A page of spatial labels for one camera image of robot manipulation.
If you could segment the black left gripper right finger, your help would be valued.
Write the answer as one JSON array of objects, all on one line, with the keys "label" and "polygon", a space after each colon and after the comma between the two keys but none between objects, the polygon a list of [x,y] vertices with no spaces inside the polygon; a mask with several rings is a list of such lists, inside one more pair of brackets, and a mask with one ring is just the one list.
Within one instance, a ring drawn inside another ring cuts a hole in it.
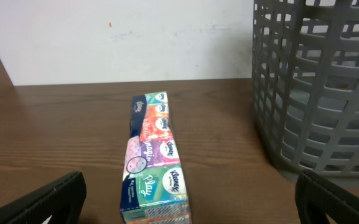
[{"label": "black left gripper right finger", "polygon": [[359,198],[311,170],[299,174],[295,201],[302,224],[359,223]]}]

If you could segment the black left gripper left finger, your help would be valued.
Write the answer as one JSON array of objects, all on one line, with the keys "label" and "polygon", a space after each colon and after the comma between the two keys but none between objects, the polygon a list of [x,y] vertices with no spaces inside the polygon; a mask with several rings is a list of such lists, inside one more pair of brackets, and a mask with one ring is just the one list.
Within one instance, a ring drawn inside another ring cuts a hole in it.
[{"label": "black left gripper left finger", "polygon": [[79,171],[67,175],[0,208],[0,224],[77,223],[86,199]]}]

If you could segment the colourful Kleenex tissue multipack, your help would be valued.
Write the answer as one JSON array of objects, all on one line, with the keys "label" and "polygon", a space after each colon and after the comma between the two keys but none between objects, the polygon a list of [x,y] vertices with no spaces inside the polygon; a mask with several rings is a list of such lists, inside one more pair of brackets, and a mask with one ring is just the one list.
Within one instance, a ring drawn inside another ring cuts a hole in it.
[{"label": "colourful Kleenex tissue multipack", "polygon": [[119,211],[125,223],[192,223],[164,91],[132,98]]}]

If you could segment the grey plastic slotted basket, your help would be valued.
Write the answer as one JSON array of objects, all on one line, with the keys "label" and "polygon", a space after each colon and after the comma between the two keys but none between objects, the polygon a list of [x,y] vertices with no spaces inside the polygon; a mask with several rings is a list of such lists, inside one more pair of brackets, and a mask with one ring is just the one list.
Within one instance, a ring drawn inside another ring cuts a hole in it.
[{"label": "grey plastic slotted basket", "polygon": [[275,167],[359,178],[359,0],[255,0],[256,123]]}]

